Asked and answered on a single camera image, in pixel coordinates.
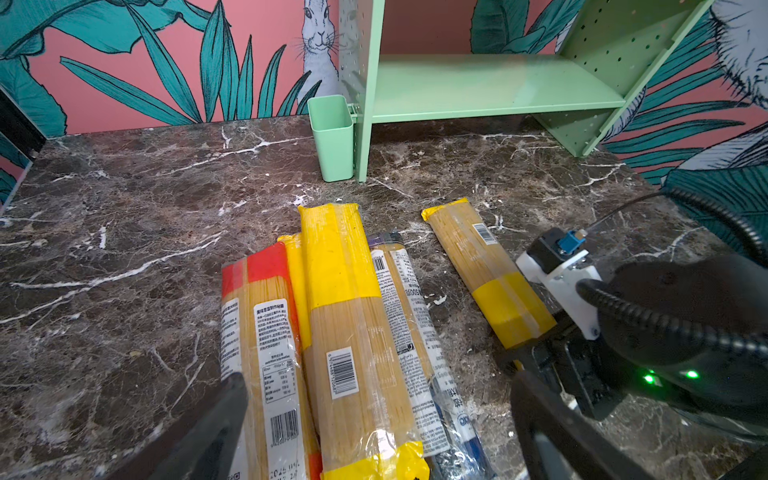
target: shelf board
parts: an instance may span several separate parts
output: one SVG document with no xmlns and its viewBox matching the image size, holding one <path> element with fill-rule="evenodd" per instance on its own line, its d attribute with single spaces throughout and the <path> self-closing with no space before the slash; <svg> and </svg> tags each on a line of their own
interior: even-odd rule
<svg viewBox="0 0 768 480">
<path fill-rule="evenodd" d="M 382 55 L 373 123 L 623 106 L 559 55 Z"/>
</svg>

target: barcode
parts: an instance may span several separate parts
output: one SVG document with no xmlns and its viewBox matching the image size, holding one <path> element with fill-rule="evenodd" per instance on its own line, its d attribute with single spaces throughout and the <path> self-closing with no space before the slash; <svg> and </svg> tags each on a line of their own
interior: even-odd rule
<svg viewBox="0 0 768 480">
<path fill-rule="evenodd" d="M 270 419 L 272 425 L 272 446 L 282 445 L 299 436 L 299 419 L 296 410 L 285 412 Z"/>
<path fill-rule="evenodd" d="M 351 347 L 328 352 L 328 377 L 334 400 L 360 391 Z"/>
<path fill-rule="evenodd" d="M 373 267 L 376 268 L 377 272 L 383 272 L 386 270 L 386 265 L 384 264 L 384 257 L 373 257 Z"/>
<path fill-rule="evenodd" d="M 498 243 L 493 235 L 491 235 L 491 232 L 488 231 L 488 227 L 486 227 L 484 223 L 475 223 L 472 226 L 475 228 L 475 232 L 478 233 L 486 245 L 493 245 L 494 243 Z"/>
</svg>

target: brown marble surface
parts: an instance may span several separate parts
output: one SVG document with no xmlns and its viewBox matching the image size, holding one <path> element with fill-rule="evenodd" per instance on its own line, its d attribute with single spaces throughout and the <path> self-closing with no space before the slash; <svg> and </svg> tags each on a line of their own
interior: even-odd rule
<svg viewBox="0 0 768 480">
<path fill-rule="evenodd" d="M 221 265 L 298 231 L 297 205 L 332 201 L 360 204 L 368 233 L 403 232 L 489 458 L 524 478 L 501 344 L 419 212 L 466 196 L 514 256 L 648 191 L 520 118 L 376 126 L 365 184 L 322 182 L 308 118 L 49 141 L 0 220 L 0 478 L 102 476 L 167 428 L 219 381 Z M 589 250 L 605 278 L 726 247 L 656 199 Z M 598 428 L 657 478 L 717 478 L 749 451 L 643 399 Z"/>
</svg>

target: blue connector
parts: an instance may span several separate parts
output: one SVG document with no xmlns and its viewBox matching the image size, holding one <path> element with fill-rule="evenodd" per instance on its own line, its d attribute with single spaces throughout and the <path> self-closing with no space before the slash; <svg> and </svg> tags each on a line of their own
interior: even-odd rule
<svg viewBox="0 0 768 480">
<path fill-rule="evenodd" d="M 558 240 L 558 247 L 564 255 L 572 255 L 586 239 L 586 230 L 571 230 Z"/>
</svg>

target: green bin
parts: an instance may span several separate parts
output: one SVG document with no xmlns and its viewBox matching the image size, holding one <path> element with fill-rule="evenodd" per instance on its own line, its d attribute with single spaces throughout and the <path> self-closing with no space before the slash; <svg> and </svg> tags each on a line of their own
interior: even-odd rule
<svg viewBox="0 0 768 480">
<path fill-rule="evenodd" d="M 346 99 L 342 95 L 310 98 L 309 107 L 323 180 L 352 178 L 355 140 Z"/>
</svg>

